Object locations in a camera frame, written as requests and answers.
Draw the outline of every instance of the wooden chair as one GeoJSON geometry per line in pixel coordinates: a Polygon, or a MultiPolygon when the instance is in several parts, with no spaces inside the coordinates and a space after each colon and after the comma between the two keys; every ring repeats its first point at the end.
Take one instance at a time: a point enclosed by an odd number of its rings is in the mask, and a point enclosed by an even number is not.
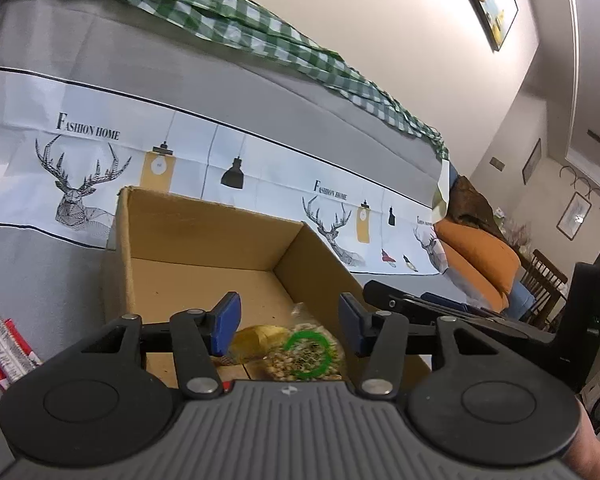
{"type": "Polygon", "coordinates": [[[520,261],[525,268],[520,283],[536,298],[521,321],[542,330],[547,317],[561,297],[558,286],[566,283],[567,277],[538,249],[534,251],[531,261],[526,258],[520,258],[520,261]]]}

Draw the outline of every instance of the ceiling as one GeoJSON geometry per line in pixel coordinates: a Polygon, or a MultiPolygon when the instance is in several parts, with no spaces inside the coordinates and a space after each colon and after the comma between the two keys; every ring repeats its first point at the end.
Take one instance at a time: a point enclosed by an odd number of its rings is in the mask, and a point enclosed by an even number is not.
{"type": "Polygon", "coordinates": [[[526,85],[548,102],[549,154],[600,186],[600,0],[531,0],[540,48],[526,85]]]}

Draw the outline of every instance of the white and green gingham fabric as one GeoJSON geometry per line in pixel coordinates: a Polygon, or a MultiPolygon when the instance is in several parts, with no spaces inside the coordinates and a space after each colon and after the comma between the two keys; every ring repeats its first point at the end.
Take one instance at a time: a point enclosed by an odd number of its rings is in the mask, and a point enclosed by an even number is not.
{"type": "Polygon", "coordinates": [[[347,65],[339,54],[320,47],[251,0],[126,1],[204,40],[291,66],[401,133],[425,137],[438,158],[448,159],[448,149],[437,130],[412,116],[396,99],[347,65]]]}

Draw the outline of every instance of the orange pillow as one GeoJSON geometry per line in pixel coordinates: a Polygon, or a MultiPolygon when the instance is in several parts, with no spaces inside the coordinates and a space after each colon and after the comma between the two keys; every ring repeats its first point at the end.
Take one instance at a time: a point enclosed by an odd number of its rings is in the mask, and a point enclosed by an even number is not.
{"type": "Polygon", "coordinates": [[[509,294],[520,259],[511,247],[495,236],[443,218],[435,225],[438,238],[453,247],[500,292],[509,294]]]}
{"type": "Polygon", "coordinates": [[[473,285],[480,292],[484,299],[489,303],[491,309],[495,312],[501,312],[509,306],[509,302],[504,303],[503,297],[506,296],[488,282],[488,280],[478,272],[467,260],[465,260],[452,247],[442,242],[442,247],[445,250],[446,260],[449,267],[455,269],[464,279],[473,285]]]}

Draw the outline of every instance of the red and white snack wrapper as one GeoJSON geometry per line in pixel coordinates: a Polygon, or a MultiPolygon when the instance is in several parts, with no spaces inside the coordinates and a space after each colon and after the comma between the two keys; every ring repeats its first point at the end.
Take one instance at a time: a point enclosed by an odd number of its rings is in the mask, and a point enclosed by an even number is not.
{"type": "MultiPolygon", "coordinates": [[[[29,346],[29,343],[27,343],[27,341],[22,337],[20,332],[18,332],[13,320],[5,319],[4,324],[7,326],[7,329],[9,330],[9,332],[11,332],[11,335],[13,335],[13,337],[16,339],[16,343],[18,343],[18,346],[20,346],[20,348],[22,348],[22,351],[29,356],[30,361],[33,364],[35,364],[36,366],[41,365],[42,361],[36,355],[36,353],[31,349],[31,346],[29,346]]],[[[4,372],[2,370],[0,370],[0,388],[4,391],[9,387],[9,385],[10,385],[9,380],[4,375],[4,372]]]]}
{"type": "Polygon", "coordinates": [[[0,370],[13,383],[34,368],[0,316],[0,370]]]}

